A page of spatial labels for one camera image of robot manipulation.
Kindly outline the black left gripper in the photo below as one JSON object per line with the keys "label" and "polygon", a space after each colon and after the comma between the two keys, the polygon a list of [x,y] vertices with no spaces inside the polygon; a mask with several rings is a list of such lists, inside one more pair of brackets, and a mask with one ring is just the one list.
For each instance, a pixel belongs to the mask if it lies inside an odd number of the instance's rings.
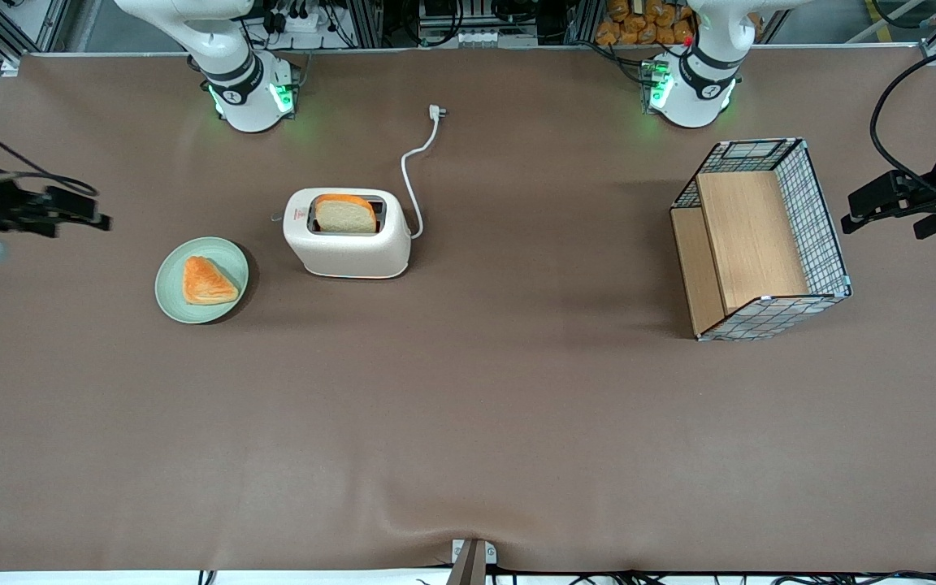
{"label": "black left gripper", "polygon": [[936,234],[936,162],[931,171],[914,178],[892,169],[851,193],[847,215],[842,218],[846,236],[887,216],[928,214],[913,224],[917,240]]}

